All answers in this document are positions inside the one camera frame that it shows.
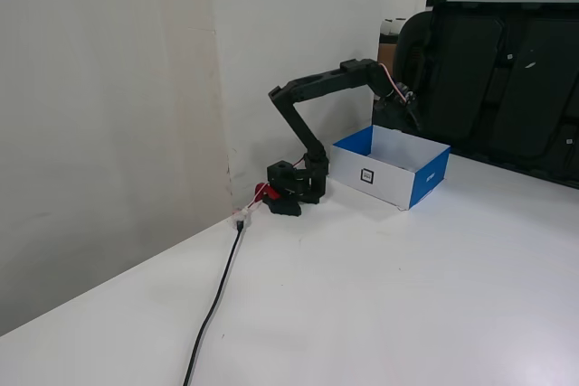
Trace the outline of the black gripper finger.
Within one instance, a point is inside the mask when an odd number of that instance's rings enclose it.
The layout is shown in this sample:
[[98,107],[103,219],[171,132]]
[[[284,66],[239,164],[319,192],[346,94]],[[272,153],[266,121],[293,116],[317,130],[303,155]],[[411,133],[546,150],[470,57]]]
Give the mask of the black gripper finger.
[[414,105],[408,104],[405,107],[405,111],[406,111],[407,117],[412,121],[414,129],[418,132],[421,132],[422,131],[422,120],[421,120],[421,116],[420,116],[418,108]]

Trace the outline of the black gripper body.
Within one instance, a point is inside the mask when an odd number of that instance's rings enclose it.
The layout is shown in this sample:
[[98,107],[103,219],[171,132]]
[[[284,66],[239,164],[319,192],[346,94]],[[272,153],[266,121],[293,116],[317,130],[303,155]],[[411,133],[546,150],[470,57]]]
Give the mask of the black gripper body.
[[402,82],[396,82],[385,97],[375,95],[374,110],[402,110],[408,109],[415,103],[414,92]]

